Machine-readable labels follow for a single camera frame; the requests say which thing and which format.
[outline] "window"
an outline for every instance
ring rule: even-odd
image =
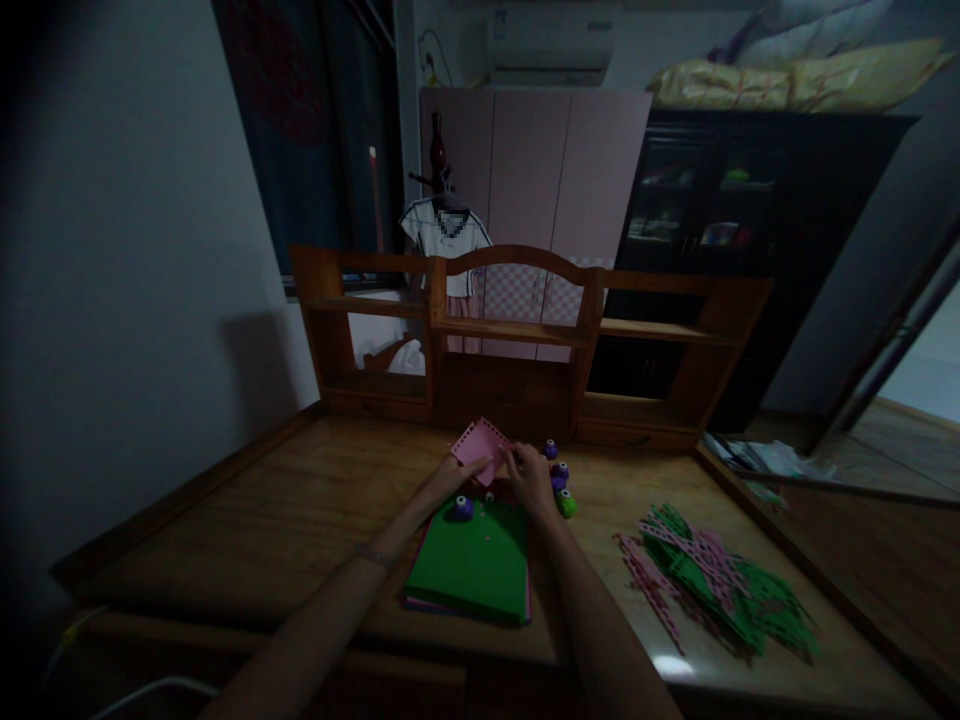
[[[392,12],[383,0],[213,0],[288,294],[287,245],[402,252]],[[345,276],[353,288],[399,282]]]

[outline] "doorway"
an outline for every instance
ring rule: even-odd
[[[958,238],[960,222],[813,443],[845,483],[960,502]]]

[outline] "forearm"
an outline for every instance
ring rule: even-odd
[[[646,650],[567,523],[555,511],[540,513],[534,522],[560,584],[577,666],[594,714],[680,717]]]
[[[367,547],[396,557],[435,508],[416,496]],[[296,717],[347,647],[389,572],[361,556],[337,567],[207,706],[202,720]]]

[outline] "bracelet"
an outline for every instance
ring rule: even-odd
[[[367,560],[377,563],[377,565],[383,565],[387,570],[393,570],[394,565],[397,564],[396,558],[387,557],[386,555],[381,555],[376,553],[370,548],[368,548],[363,543],[357,543],[357,554],[360,557],[365,557]]]

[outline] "hand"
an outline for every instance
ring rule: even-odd
[[[483,470],[493,461],[490,456],[480,458],[470,465],[460,465],[453,455],[447,455],[437,469],[420,486],[418,493],[433,510],[453,495],[467,480]]]
[[[513,491],[531,516],[560,517],[550,484],[550,463],[539,451],[526,443],[517,443],[513,452],[507,453],[507,469]]]

